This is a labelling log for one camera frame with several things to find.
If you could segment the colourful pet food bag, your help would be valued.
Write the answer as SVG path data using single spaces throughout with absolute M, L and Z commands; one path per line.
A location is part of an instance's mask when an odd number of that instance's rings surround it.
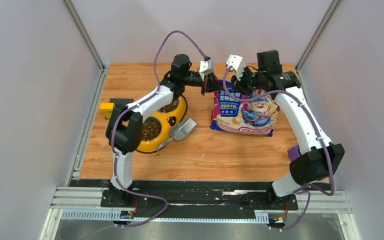
M 216 91 L 210 129 L 271 137 L 279 113 L 280 107 L 269 95 L 251 102 L 240 102 L 231 98 L 224 90 Z

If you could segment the silver metal scoop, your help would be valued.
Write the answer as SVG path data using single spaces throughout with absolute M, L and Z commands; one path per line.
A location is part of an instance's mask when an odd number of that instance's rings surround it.
M 192 118 L 188 118 L 187 120 L 176 124 L 169 131 L 169 139 L 161 143 L 156 150 L 162 150 L 172 140 L 182 141 L 197 127 L 197 125 L 198 124 Z

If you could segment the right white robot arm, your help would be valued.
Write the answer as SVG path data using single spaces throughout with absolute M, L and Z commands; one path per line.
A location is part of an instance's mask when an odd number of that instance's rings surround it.
M 284 71 L 279 52 L 269 50 L 257 53 L 257 69 L 250 70 L 243 58 L 231 54 L 226 68 L 234 71 L 233 85 L 243 93 L 263 90 L 283 110 L 297 139 L 299 155 L 289 164 L 289 172 L 272 183 L 272 191 L 265 195 L 266 204 L 278 209 L 290 194 L 312 186 L 325 178 L 330 180 L 330 191 L 335 193 L 334 174 L 341 163 L 345 150 L 334 143 L 322 130 L 304 96 L 297 75 Z

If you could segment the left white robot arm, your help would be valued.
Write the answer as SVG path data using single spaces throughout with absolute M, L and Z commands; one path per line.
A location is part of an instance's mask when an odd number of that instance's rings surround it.
M 173 58 L 170 70 L 150 93 L 127 105 L 116 104 L 105 135 L 113 153 L 113 174 L 111 185 L 117 190 L 114 200 L 120 206 L 129 206 L 133 193 L 128 188 L 133 182 L 133 155 L 142 141 L 143 123 L 162 107 L 173 103 L 187 86 L 199 87 L 201 94 L 220 89 L 214 74 L 215 64 L 209 56 L 204 56 L 199 70 L 191 70 L 192 62 L 186 54 Z

